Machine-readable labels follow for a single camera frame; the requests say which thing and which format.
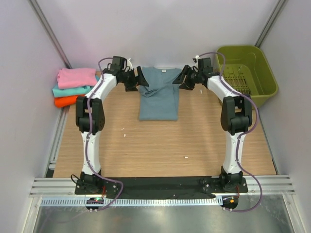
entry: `plastic basket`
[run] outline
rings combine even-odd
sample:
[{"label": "plastic basket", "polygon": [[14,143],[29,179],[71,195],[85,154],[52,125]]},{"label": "plastic basket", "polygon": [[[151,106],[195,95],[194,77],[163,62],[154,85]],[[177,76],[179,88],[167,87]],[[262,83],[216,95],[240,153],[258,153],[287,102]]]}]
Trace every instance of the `plastic basket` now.
[{"label": "plastic basket", "polygon": [[[225,56],[223,77],[235,90],[248,94],[259,108],[278,91],[274,75],[263,52],[255,46],[223,46],[217,52]],[[216,55],[219,71],[223,57]]]}]

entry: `towel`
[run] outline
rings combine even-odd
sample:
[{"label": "towel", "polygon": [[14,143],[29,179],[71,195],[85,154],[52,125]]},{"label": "towel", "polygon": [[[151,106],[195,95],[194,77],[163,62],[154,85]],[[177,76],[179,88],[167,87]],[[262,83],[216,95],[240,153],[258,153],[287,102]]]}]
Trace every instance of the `towel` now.
[{"label": "towel", "polygon": [[52,89],[54,97],[66,97],[66,96],[76,96],[76,95],[85,95],[90,92],[92,89],[91,86],[81,86],[77,88],[69,88],[61,90],[59,89],[58,84]]},{"label": "towel", "polygon": [[59,89],[76,88],[80,86],[95,86],[97,81],[95,78],[96,69],[63,68],[57,75]]},{"label": "towel", "polygon": [[155,67],[142,68],[149,87],[139,87],[139,120],[177,120],[179,85],[172,82],[180,72],[181,69],[177,68],[167,70]]},{"label": "towel", "polygon": [[68,105],[75,104],[78,96],[66,96],[66,97],[54,98],[55,106],[58,108],[62,108]]}]

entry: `wall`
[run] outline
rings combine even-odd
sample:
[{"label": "wall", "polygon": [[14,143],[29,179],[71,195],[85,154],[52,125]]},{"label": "wall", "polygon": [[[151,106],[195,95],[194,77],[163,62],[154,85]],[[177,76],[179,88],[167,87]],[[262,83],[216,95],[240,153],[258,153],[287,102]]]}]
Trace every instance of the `wall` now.
[{"label": "wall", "polygon": [[255,44],[277,0],[38,0],[71,65],[107,56],[183,67],[227,44]]},{"label": "wall", "polygon": [[60,113],[51,88],[63,64],[26,0],[1,1],[0,15],[0,232],[20,233]]},{"label": "wall", "polygon": [[279,93],[261,109],[276,166],[289,174],[311,219],[311,1],[290,0],[262,45],[279,85]]}]

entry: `pink towel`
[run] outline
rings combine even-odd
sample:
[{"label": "pink towel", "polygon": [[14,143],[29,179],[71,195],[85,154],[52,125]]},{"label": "pink towel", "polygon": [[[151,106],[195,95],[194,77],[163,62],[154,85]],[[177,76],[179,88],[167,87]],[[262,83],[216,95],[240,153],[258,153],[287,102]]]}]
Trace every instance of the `pink towel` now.
[{"label": "pink towel", "polygon": [[80,86],[95,86],[97,83],[95,73],[96,69],[91,68],[63,68],[57,75],[58,87],[59,89],[69,89]]}]

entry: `wooden tabletop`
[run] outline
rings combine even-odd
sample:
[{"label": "wooden tabletop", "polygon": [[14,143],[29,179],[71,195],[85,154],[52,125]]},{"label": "wooden tabletop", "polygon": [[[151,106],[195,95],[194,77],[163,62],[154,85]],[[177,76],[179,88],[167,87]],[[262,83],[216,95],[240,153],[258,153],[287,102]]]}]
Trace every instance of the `wooden tabletop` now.
[{"label": "wooden tabletop", "polygon": [[[118,84],[104,101],[100,139],[102,174],[107,177],[219,175],[225,158],[221,105],[214,93],[197,85],[179,91],[178,121],[139,121],[139,93]],[[267,142],[258,124],[245,137],[242,165],[256,175],[275,174]],[[69,109],[53,177],[80,176],[83,143]]]}]

